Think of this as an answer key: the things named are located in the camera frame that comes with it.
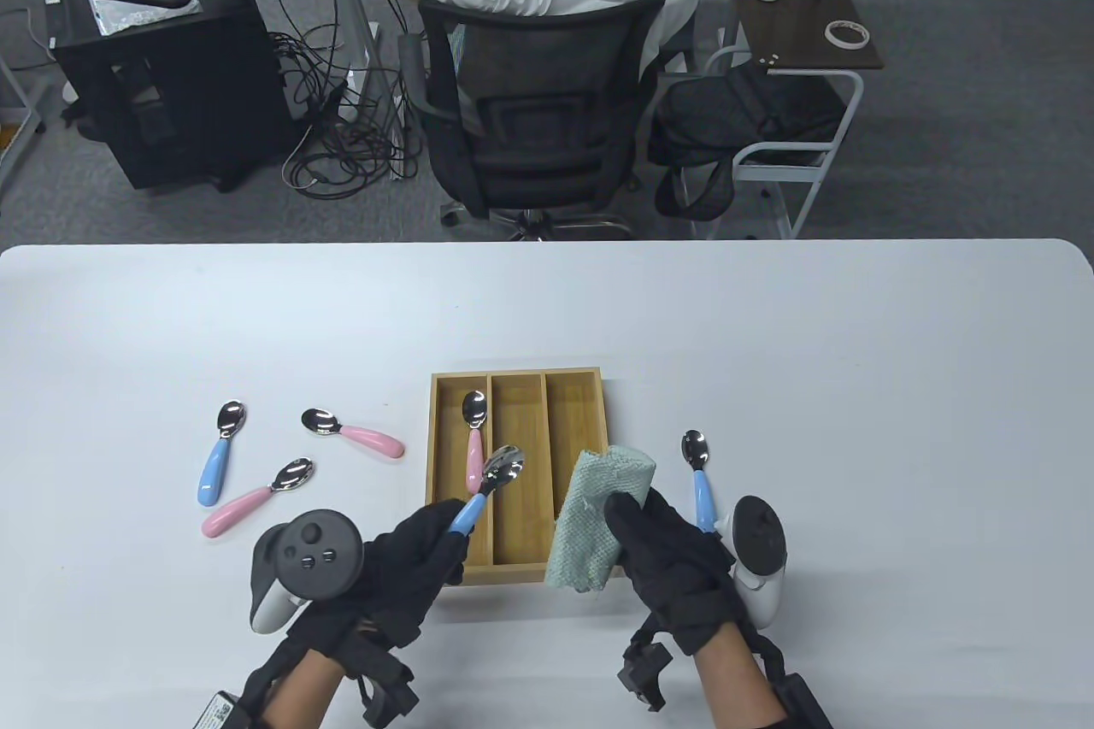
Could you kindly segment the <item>person's left hand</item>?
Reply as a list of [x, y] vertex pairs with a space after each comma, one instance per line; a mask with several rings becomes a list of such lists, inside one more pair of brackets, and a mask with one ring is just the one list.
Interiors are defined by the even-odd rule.
[[423, 506], [388, 533], [364, 543], [361, 572], [344, 595], [309, 604], [286, 640], [335, 659], [354, 639], [394, 650], [421, 635], [446, 585], [459, 585], [468, 537], [450, 530], [462, 500]]

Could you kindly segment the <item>person's right hand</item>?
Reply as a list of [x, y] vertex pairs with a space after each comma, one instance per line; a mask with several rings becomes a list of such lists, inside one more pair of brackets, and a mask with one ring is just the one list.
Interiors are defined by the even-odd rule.
[[659, 491], [649, 490], [644, 504], [613, 493], [604, 518], [635, 592], [685, 655], [702, 650], [723, 625], [749, 620], [721, 539], [680, 518]]

